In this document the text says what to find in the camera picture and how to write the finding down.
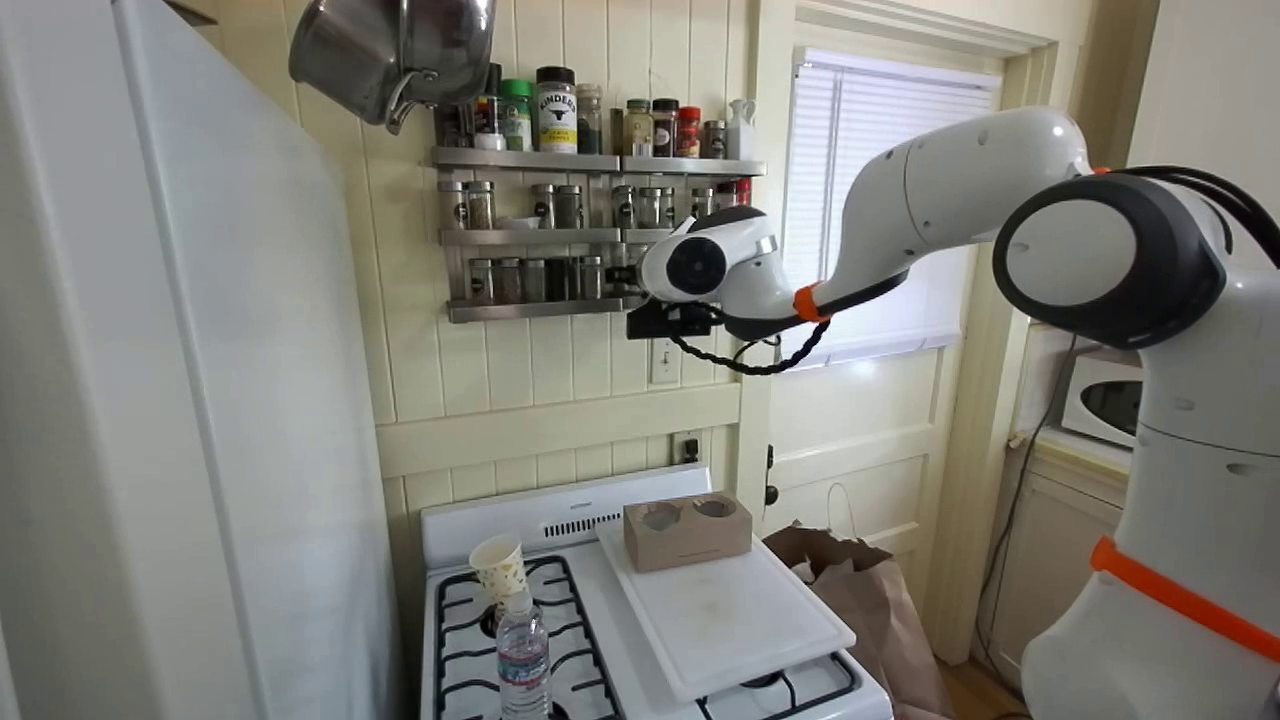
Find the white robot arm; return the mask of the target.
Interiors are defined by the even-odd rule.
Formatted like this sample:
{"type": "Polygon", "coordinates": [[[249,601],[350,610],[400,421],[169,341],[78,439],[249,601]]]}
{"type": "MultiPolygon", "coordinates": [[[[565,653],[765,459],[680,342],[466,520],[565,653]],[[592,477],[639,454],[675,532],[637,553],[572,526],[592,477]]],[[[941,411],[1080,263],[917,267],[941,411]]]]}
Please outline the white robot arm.
{"type": "Polygon", "coordinates": [[[1018,657],[1031,720],[1274,720],[1280,263],[1274,218],[1240,183],[1092,169],[1077,118],[1012,107],[868,158],[824,281],[794,288],[766,230],[756,208],[691,218],[645,250],[639,288],[756,341],[984,239],[1015,310],[1141,360],[1119,522],[1018,657]]]}

